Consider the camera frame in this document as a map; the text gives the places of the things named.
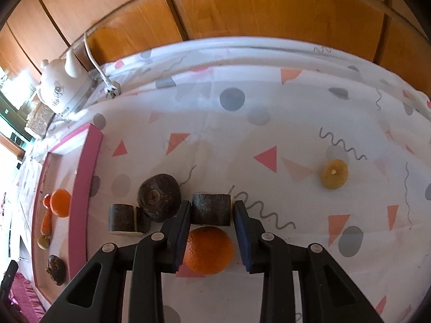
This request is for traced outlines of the dark round root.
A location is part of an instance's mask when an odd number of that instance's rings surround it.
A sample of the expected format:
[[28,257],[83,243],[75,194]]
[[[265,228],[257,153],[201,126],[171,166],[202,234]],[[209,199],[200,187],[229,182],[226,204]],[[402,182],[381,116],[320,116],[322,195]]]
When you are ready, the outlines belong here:
[[58,256],[51,254],[47,260],[46,272],[50,275],[52,281],[61,286],[67,278],[67,267],[65,262]]

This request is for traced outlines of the yellow green small fruit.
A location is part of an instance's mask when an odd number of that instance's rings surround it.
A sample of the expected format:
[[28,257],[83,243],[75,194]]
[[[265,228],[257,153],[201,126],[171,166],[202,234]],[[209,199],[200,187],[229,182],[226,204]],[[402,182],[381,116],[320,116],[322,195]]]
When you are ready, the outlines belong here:
[[42,250],[47,250],[50,248],[50,236],[49,235],[41,235],[37,239],[37,245]]

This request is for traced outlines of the small orange carrot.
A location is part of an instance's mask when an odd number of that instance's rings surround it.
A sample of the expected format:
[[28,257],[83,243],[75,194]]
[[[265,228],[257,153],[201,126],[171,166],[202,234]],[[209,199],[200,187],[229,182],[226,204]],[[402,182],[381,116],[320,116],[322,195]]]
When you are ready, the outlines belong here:
[[40,232],[43,236],[50,236],[52,234],[52,211],[50,209],[47,209],[44,214]]

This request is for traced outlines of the dark cut root large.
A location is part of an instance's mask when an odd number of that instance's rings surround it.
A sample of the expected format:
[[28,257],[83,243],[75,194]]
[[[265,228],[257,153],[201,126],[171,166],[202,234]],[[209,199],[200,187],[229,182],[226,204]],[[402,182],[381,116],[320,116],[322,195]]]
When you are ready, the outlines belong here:
[[111,204],[108,232],[117,236],[142,236],[151,228],[151,221],[143,208],[130,204]]

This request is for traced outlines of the red tomato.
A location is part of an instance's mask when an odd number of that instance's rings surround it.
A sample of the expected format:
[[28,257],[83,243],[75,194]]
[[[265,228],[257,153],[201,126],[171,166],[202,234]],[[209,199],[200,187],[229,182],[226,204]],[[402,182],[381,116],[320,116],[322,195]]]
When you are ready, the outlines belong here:
[[42,204],[46,209],[50,209],[50,199],[51,199],[51,194],[48,193],[44,196]]

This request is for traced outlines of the orange mandarin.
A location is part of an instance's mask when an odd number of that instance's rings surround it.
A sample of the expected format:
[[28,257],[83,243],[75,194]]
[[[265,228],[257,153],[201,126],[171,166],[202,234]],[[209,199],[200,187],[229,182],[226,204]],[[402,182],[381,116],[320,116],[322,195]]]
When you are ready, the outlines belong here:
[[183,263],[195,273],[208,276],[224,271],[234,256],[230,237],[218,227],[204,226],[189,233]]
[[57,189],[51,195],[50,209],[54,215],[60,218],[69,216],[71,194],[66,189]]

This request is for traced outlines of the dark round beet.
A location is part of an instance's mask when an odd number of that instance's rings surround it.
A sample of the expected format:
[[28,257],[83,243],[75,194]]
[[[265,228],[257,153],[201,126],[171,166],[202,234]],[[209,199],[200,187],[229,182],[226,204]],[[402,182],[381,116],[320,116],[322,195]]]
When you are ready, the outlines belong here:
[[156,174],[140,185],[137,202],[151,221],[164,222],[174,217],[180,208],[180,186],[173,176]]

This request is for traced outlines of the pink rimmed tray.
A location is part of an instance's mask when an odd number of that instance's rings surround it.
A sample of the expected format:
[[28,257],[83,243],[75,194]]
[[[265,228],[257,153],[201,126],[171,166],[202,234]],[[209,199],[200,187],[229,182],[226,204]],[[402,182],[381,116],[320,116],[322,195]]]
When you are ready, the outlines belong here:
[[86,124],[47,152],[35,192],[32,219],[32,268],[37,291],[52,303],[66,284],[46,271],[48,257],[65,264],[68,283],[87,262],[87,221],[91,182],[102,132]]

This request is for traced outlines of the patterned white tablecloth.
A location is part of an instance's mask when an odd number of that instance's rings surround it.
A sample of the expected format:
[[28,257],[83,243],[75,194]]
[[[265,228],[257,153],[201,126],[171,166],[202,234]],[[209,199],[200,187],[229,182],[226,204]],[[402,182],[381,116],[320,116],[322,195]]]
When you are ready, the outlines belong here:
[[[137,201],[149,177],[182,194],[243,200],[266,230],[321,244],[385,322],[410,322],[430,289],[430,98],[397,74],[328,47],[267,38],[183,42],[104,65],[121,87],[97,90],[52,124],[18,179],[34,209],[46,152],[93,124],[103,134],[88,208],[87,253],[132,244],[109,234],[112,203]],[[341,159],[349,178],[327,189]]]

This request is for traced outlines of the ornate white tissue box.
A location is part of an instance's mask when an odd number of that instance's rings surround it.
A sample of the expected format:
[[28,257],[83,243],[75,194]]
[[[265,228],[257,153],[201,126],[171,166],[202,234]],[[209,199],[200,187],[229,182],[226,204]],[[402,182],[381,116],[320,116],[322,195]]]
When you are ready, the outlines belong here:
[[55,113],[49,106],[39,102],[27,117],[25,131],[35,139],[44,139]]

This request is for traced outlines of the white ceramic electric kettle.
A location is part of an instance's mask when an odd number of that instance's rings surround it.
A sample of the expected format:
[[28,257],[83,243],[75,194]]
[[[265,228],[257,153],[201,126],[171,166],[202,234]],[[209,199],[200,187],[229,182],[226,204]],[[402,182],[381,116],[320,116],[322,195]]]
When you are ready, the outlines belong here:
[[67,117],[91,87],[88,71],[78,61],[73,49],[67,50],[65,59],[41,61],[42,75],[37,95],[54,113]]

